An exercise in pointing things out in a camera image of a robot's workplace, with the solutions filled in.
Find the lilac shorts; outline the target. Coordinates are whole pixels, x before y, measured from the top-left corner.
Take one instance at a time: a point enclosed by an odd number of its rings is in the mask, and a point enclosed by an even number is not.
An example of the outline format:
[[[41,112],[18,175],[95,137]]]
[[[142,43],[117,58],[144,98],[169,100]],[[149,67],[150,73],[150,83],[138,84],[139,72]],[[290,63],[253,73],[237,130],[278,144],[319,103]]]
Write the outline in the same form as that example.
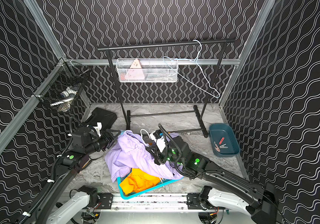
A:
[[[169,162],[162,165],[155,164],[154,157],[146,151],[147,146],[148,144],[140,135],[130,130],[124,131],[105,156],[111,181],[115,182],[118,177],[125,177],[131,172],[131,169],[140,169],[162,179],[180,180],[183,178]]]

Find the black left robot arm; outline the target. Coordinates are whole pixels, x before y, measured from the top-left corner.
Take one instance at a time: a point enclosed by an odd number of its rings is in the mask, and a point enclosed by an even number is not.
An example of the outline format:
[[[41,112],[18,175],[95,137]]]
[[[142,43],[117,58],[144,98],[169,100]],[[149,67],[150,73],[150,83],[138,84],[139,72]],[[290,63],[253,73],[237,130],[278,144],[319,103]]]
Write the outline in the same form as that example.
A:
[[[115,113],[91,115],[85,122],[71,117],[71,138],[51,167],[50,178],[35,201],[13,221],[14,224],[65,224],[71,212],[94,208],[100,204],[95,188],[83,186],[67,203],[53,212],[67,185],[91,161],[90,155],[109,149],[120,135],[111,127],[117,119]]]

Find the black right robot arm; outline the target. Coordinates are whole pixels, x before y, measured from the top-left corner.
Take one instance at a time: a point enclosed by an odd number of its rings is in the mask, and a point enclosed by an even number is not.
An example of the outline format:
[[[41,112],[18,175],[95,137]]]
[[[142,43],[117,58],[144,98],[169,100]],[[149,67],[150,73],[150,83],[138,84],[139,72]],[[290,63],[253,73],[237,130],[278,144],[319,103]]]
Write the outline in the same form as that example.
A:
[[[279,202],[272,184],[261,186],[223,169],[209,158],[192,152],[180,136],[172,137],[161,124],[158,126],[158,130],[149,134],[155,145],[147,147],[155,157],[155,164],[168,163],[189,179],[199,178],[223,187],[247,203],[245,213],[256,224],[278,223]]]

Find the peach clothespin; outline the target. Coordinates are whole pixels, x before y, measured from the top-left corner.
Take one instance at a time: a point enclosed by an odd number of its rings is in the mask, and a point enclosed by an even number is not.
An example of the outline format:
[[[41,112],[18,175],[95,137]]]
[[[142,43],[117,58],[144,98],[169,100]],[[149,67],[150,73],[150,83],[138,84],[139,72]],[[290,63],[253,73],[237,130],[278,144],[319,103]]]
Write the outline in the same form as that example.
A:
[[[219,148],[219,146],[217,145],[216,142],[214,142],[214,146],[215,146],[215,150],[220,153],[221,150],[220,150],[220,148]]]

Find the orange shorts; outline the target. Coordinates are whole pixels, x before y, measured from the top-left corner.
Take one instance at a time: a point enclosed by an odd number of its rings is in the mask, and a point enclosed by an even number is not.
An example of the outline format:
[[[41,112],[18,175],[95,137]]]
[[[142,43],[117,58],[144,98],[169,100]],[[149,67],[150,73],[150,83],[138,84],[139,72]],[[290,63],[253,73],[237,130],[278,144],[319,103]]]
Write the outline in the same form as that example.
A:
[[[139,193],[161,182],[159,177],[147,174],[141,169],[132,169],[131,173],[120,183],[125,195]]]

